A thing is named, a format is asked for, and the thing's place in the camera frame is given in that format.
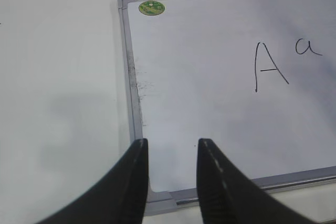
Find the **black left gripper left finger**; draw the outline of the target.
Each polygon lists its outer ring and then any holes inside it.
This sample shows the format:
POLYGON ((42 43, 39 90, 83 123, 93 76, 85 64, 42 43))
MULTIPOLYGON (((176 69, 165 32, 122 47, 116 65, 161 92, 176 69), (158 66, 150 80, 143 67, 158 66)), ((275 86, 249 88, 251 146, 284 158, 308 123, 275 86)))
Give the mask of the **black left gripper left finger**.
POLYGON ((133 141, 94 186, 42 223, 142 223, 149 188, 147 139, 133 141))

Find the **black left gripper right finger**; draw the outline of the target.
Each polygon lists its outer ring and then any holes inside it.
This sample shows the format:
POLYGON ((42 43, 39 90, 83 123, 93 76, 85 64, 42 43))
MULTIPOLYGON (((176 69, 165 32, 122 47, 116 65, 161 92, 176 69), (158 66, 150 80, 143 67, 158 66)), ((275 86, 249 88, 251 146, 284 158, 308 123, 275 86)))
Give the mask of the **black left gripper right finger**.
POLYGON ((198 141, 196 189, 203 223, 312 223, 260 189, 211 139, 198 141))

